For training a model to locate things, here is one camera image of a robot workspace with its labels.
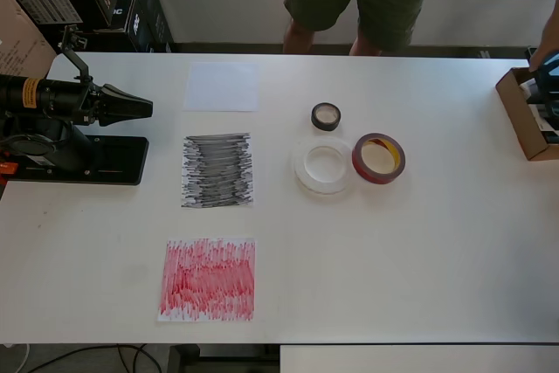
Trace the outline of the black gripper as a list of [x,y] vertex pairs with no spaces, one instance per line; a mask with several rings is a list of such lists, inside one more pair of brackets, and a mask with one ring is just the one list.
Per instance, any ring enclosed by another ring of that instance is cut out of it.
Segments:
[[110,84],[80,83],[43,79],[41,114],[50,119],[102,127],[131,120],[150,118],[153,102],[125,93]]

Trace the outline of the person's left hand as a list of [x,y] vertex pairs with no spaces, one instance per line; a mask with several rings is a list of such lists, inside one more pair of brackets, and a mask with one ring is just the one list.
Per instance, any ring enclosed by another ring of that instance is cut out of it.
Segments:
[[542,39],[535,53],[529,60],[529,71],[535,72],[539,66],[541,66],[549,55],[553,55],[558,52],[558,40],[554,38]]

